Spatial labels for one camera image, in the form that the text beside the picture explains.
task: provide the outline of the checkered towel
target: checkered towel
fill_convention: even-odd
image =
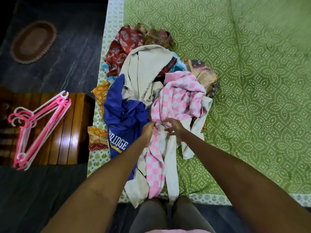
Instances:
[[[151,107],[152,121],[156,121],[153,128],[151,144],[146,154],[147,182],[149,184],[149,198],[158,196],[164,186],[165,165],[159,148],[159,134],[162,120],[175,118],[178,120],[189,117],[200,117],[202,112],[201,100],[206,94],[204,86],[197,82],[196,77],[185,71],[166,73],[165,87]]]

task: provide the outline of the person's left hand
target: person's left hand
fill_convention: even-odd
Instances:
[[[143,126],[143,128],[142,128],[142,134],[141,134],[140,138],[143,139],[144,142],[146,142],[145,147],[149,146],[149,143],[150,143],[150,140],[152,137],[153,127],[155,124],[156,124],[155,122],[149,122],[145,126]]]

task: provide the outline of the brown oval mat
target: brown oval mat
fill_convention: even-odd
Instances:
[[[11,55],[22,64],[29,64],[43,56],[57,35],[53,24],[36,21],[25,27],[14,39]]]

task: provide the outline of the wooden stool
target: wooden stool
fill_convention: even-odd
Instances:
[[[7,121],[15,108],[31,111],[57,94],[13,93],[0,87],[0,165],[12,165],[20,132]],[[78,164],[88,161],[87,127],[92,126],[95,100],[83,93],[69,93],[71,106],[37,153],[34,165]],[[41,118],[31,130],[26,150],[40,134],[53,113]]]

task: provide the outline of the human arm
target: human arm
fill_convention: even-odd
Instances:
[[[257,233],[311,232],[311,215],[277,184],[244,161],[202,141],[180,121],[166,129],[196,154],[239,215]]]
[[[105,232],[119,197],[142,150],[150,143],[154,123],[124,152],[104,164],[68,198],[42,233]]]

